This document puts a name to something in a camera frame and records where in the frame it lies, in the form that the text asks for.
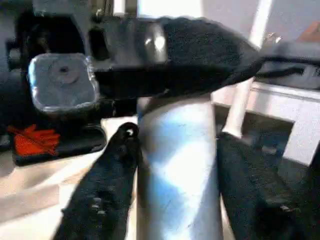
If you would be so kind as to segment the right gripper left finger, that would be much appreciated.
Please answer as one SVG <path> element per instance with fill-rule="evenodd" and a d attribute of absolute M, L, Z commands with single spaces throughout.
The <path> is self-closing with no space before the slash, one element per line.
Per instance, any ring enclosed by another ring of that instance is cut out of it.
<path fill-rule="evenodd" d="M 125 122 L 76 186 L 53 239 L 125 239 L 134 176 L 141 158 L 139 128 Z"/>

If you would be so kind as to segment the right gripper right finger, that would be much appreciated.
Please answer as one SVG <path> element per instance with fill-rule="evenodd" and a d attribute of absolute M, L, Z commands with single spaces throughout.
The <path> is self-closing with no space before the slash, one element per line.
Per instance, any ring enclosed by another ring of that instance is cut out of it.
<path fill-rule="evenodd" d="M 309 240 L 297 195 L 278 175 L 277 157 L 222 132 L 217 138 L 219 189 L 237 240 Z"/>

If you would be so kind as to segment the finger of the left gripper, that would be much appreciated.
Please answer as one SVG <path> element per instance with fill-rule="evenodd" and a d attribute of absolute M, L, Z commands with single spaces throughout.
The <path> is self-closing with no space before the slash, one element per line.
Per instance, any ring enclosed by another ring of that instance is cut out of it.
<path fill-rule="evenodd" d="M 181 65 L 171 62 L 152 65 L 93 63 L 100 91 L 112 100 L 144 97 L 201 95 L 254 77 L 262 61 L 236 67 Z"/>
<path fill-rule="evenodd" d="M 258 49 L 246 38 L 205 18 L 113 16 L 106 19 L 106 37 L 119 69 L 258 71 L 262 66 Z"/>

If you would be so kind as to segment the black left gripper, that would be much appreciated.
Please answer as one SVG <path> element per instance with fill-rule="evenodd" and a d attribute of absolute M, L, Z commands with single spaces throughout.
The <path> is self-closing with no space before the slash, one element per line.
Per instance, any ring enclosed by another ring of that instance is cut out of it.
<path fill-rule="evenodd" d="M 1 152 L 29 166 L 102 150 L 102 96 L 75 21 L 21 14 L 13 24 L 0 71 Z"/>

